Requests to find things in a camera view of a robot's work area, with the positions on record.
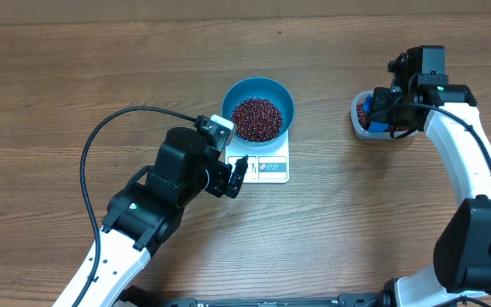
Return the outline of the blue plastic measuring scoop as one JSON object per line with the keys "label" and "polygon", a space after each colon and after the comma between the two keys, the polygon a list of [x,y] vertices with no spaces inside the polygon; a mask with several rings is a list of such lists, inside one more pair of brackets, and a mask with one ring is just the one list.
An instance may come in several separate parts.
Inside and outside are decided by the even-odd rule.
{"label": "blue plastic measuring scoop", "polygon": [[367,115],[371,110],[372,102],[373,102],[373,97],[367,96],[364,102],[361,104],[358,111],[358,118],[360,120],[360,124],[365,130],[370,132],[387,132],[388,129],[390,128],[388,124],[379,123],[367,119]]}

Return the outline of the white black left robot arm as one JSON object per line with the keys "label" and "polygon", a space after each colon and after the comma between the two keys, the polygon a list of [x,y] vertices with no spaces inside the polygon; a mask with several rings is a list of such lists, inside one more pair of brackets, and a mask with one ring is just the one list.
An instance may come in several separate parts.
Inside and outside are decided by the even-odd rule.
{"label": "white black left robot arm", "polygon": [[95,243],[57,306],[111,306],[159,247],[180,226],[185,206],[200,192],[235,198],[247,168],[220,161],[233,130],[210,123],[170,129],[153,165],[141,168],[116,193]]}

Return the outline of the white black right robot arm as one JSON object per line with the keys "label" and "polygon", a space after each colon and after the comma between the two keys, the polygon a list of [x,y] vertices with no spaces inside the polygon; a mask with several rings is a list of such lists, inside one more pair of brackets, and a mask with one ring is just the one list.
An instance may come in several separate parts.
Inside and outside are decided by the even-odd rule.
{"label": "white black right robot arm", "polygon": [[388,63],[390,87],[362,104],[361,129],[397,140],[423,131],[452,183],[457,211],[437,240],[432,264],[386,284],[380,306],[479,304],[491,295],[491,145],[477,100],[464,84],[450,84],[445,49],[421,45]]}

